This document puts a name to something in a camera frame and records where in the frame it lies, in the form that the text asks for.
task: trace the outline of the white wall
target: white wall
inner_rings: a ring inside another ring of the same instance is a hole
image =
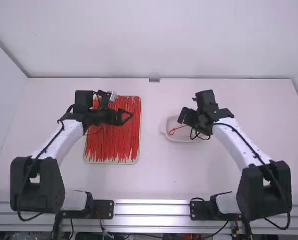
[[[294,78],[298,0],[4,0],[0,40],[33,77]]]
[[[0,151],[26,82],[27,77],[0,49]]]

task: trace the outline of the red string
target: red string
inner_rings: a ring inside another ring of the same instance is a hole
[[[175,127],[173,129],[170,130],[169,132],[169,135],[174,135],[174,132],[177,130],[177,129],[180,129],[180,128],[184,128],[186,127],[187,125],[183,125],[183,126],[180,126],[180,127]]]

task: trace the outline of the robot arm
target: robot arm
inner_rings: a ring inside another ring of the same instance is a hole
[[[99,101],[97,109],[92,109],[94,94]],[[91,193],[65,189],[59,165],[90,126],[122,126],[133,116],[123,109],[116,111],[110,108],[108,104],[114,102],[115,98],[114,92],[77,90],[75,103],[58,120],[61,126],[50,139],[32,155],[17,157],[12,161],[10,202],[21,220],[28,220],[21,217],[21,211],[58,213],[60,210],[83,211],[92,208]],[[30,180],[38,175],[40,182]]]
[[[241,171],[237,193],[211,196],[214,217],[242,214],[249,221],[288,213],[292,208],[291,177],[284,161],[273,161],[241,130],[227,108],[219,108],[212,90],[196,93],[198,109],[184,107],[178,122],[206,136],[214,135],[228,150]]]

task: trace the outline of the white table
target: white table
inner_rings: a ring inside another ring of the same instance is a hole
[[[0,209],[10,215],[0,215],[0,224],[9,221],[10,226],[22,227],[7,203],[11,161],[31,154],[53,133],[56,120],[73,103],[75,90],[97,89],[141,97],[139,160],[134,165],[87,164],[82,160],[83,137],[62,163],[61,173],[67,187],[92,192],[94,198],[116,200],[117,215],[105,221],[112,231],[212,233],[222,224],[190,221],[187,203],[192,197],[208,199],[212,194],[236,191],[240,172],[231,156],[215,138],[176,143],[158,129],[165,117],[179,114],[182,107],[196,108],[191,98],[207,89],[213,89],[219,106],[235,114],[243,130],[265,153],[289,164],[293,203],[298,205],[298,97],[289,79],[161,79],[161,83],[149,83],[147,79],[41,78],[29,80],[0,154]],[[134,217],[125,206],[139,216]],[[44,215],[26,226],[49,231],[53,224],[50,218]],[[285,222],[279,216],[275,220],[281,225]],[[97,229],[92,220],[75,222],[81,231]],[[275,231],[261,220],[252,226],[259,233]],[[69,231],[68,222],[64,221],[64,227]],[[298,218],[292,219],[291,227],[295,228],[278,232],[298,233]]]

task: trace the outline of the black bracket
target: black bracket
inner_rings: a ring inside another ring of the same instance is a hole
[[[93,207],[88,211],[63,211],[64,219],[112,219],[114,215],[113,200],[93,200]]]
[[[211,201],[190,201],[190,218],[193,221],[234,221],[236,214],[212,214]]]

